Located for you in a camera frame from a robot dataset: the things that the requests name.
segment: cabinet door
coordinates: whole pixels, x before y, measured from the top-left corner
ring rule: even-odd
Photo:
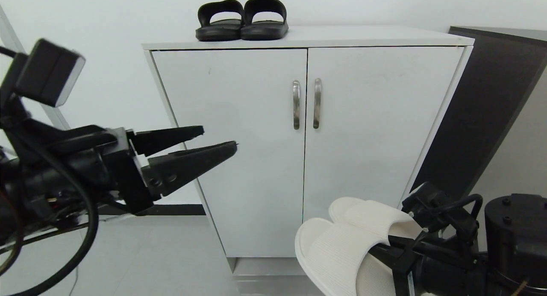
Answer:
[[[462,47],[309,49],[304,220],[344,196],[397,207]],[[321,80],[318,129],[315,82]]]
[[[178,125],[205,129],[186,146],[238,142],[232,158],[199,178],[226,255],[293,257],[302,224],[306,50],[153,55]],[[295,80],[301,93],[297,130]]]

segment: dark panel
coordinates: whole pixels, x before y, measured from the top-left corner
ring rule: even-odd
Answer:
[[[201,204],[174,204],[174,205],[154,205],[146,211],[146,215],[156,216],[199,216],[205,215],[203,205]],[[115,207],[103,206],[99,209],[101,215],[121,215],[125,212]]]
[[[547,48],[514,35],[454,27],[450,33],[475,38],[475,44],[412,188],[430,181],[463,196],[528,99],[545,68]]]
[[[547,30],[511,29],[496,27],[451,27],[450,33],[466,32],[473,35],[508,39],[541,47],[547,47]]]

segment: black cable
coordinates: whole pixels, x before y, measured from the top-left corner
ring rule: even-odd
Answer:
[[[459,208],[459,207],[464,207],[465,205],[467,205],[467,204],[469,204],[473,201],[475,201],[475,205],[473,205],[473,210],[471,211],[471,216],[473,216],[473,218],[476,219],[477,216],[479,215],[480,208],[482,207],[482,196],[477,195],[477,194],[468,195],[467,197],[463,197],[462,199],[460,199],[456,202],[452,202],[452,203],[449,203],[449,204],[445,204],[443,206],[436,207],[436,208],[432,209],[432,211],[435,214],[441,214],[441,213],[449,212],[449,211],[454,210],[454,209]]]
[[[26,240],[23,240],[22,245],[25,246],[25,245],[28,245],[28,244],[33,243],[33,242],[44,240],[46,238],[50,238],[50,237],[53,237],[53,236],[61,235],[61,234],[64,234],[64,233],[75,231],[75,230],[80,230],[80,229],[83,229],[83,228],[87,228],[88,226],[89,226],[89,224],[86,222],[86,223],[79,224],[77,226],[71,226],[70,228],[66,228],[64,230],[55,230],[55,231],[52,231],[52,232],[44,233],[44,234],[41,234],[39,236],[35,236],[33,238],[28,238]],[[6,253],[8,251],[9,251],[8,247],[1,248],[0,249],[0,255]]]
[[[17,54],[15,51],[12,51],[11,49],[7,49],[6,47],[0,46],[0,53],[2,55],[6,55],[8,57],[15,57]]]
[[[88,231],[85,234],[84,240],[82,244],[80,245],[80,248],[74,256],[65,264],[65,266],[61,267],[59,271],[53,274],[53,276],[47,278],[44,282],[41,284],[38,284],[37,286],[34,286],[33,288],[30,288],[28,290],[25,290],[23,292],[13,294],[12,296],[37,296],[39,294],[42,294],[43,292],[49,290],[61,280],[63,280],[67,275],[69,275],[75,268],[78,266],[78,264],[84,259],[85,255],[87,255],[88,251],[90,250],[91,246],[93,245],[93,241],[95,239],[95,236],[97,235],[97,228],[99,224],[99,216],[97,211],[97,206],[93,203],[91,200],[91,197],[89,196],[87,190],[83,187],[83,185],[76,179],[76,177],[70,172],[63,163],[57,160],[55,156],[53,156],[51,153],[49,153],[43,146],[41,146],[39,143],[37,143],[31,136],[25,133],[24,130],[22,130],[21,127],[16,127],[12,129],[8,129],[14,136],[19,138],[19,140],[28,146],[33,152],[38,154],[40,157],[42,157],[47,163],[51,165],[57,172],[65,177],[67,181],[71,183],[72,186],[74,186],[74,189],[80,193],[82,196],[82,200],[85,203],[85,208],[88,211]]]
[[[11,249],[11,253],[9,257],[2,263],[2,266],[0,266],[0,276],[2,276],[10,267],[13,266],[13,263],[19,257],[19,253],[21,253],[21,248],[23,247],[23,239],[25,237],[25,224],[23,224],[23,220],[21,218],[21,215],[16,210],[15,206],[13,205],[12,201],[8,198],[6,193],[4,191],[0,190],[0,195],[2,198],[6,201],[6,204],[8,205],[10,211],[13,214],[13,217],[15,218],[15,222],[17,224],[17,230],[15,233],[15,243],[13,245],[13,248]],[[10,246],[6,246],[6,248],[3,248],[5,252],[9,251]]]

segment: slipper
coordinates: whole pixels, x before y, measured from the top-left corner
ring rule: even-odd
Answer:
[[[369,249],[384,242],[376,234],[344,222],[312,218],[295,238],[297,260],[326,296],[395,295],[391,270]]]
[[[407,213],[373,200],[341,197],[331,203],[329,216],[334,222],[354,224],[383,240],[388,235],[416,238],[422,232],[422,227]]]
[[[259,12],[279,13],[283,21],[256,21],[253,17]],[[267,41],[283,38],[289,30],[287,10],[279,0],[248,0],[243,14],[244,26],[241,27],[241,39],[248,41]]]
[[[211,2],[200,6],[197,18],[201,27],[196,29],[199,41],[232,41],[241,38],[241,19],[226,19],[211,22],[213,15],[221,12],[236,12],[243,16],[243,6],[237,0]]]

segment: black slipper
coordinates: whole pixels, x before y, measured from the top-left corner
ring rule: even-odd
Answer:
[[[256,21],[253,17],[259,12],[275,12],[283,21]],[[283,38],[289,30],[287,10],[279,0],[249,0],[245,3],[244,26],[241,27],[241,39],[248,41],[277,40]]]
[[[220,12],[236,12],[243,16],[243,7],[237,0],[211,2],[200,6],[197,18],[201,27],[196,29],[200,41],[232,41],[240,39],[241,19],[227,19],[211,22],[213,15]]]

